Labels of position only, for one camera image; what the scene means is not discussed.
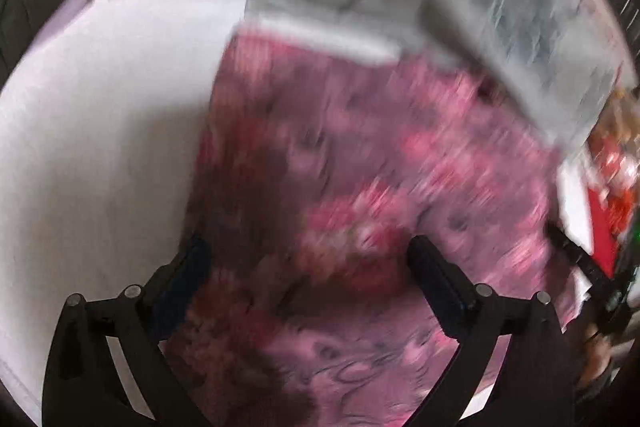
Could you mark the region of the white quilted bed cover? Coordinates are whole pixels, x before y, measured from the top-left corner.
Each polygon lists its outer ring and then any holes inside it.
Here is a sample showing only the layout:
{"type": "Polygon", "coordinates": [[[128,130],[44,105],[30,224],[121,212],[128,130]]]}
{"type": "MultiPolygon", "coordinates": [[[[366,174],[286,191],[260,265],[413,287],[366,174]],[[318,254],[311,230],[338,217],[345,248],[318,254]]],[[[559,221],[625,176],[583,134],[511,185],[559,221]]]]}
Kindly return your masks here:
{"type": "Polygon", "coordinates": [[[64,299],[114,296],[178,249],[198,134],[245,0],[107,0],[1,95],[1,380],[33,421],[64,299]]]}

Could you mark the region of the doll in red dress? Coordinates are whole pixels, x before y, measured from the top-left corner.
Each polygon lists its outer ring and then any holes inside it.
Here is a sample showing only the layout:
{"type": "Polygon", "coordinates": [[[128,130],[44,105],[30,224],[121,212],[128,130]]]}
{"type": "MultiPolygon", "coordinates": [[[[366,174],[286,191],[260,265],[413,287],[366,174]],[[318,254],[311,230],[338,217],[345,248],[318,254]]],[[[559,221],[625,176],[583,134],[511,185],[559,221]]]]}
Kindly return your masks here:
{"type": "Polygon", "coordinates": [[[615,88],[588,141],[608,228],[616,239],[639,207],[639,88],[615,88]]]}

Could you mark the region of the purple pink floral garment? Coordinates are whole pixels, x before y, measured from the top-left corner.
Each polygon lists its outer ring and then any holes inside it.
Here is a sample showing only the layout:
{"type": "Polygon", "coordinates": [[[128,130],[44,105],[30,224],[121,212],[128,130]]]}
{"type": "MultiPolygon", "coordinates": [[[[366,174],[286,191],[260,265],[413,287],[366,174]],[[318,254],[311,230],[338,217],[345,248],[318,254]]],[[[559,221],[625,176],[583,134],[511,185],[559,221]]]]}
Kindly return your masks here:
{"type": "Polygon", "coordinates": [[[212,269],[166,346],[212,424],[401,425],[456,350],[408,273],[416,235],[470,280],[576,315],[544,236],[558,155],[486,87],[426,55],[232,38],[184,227],[212,269]]]}

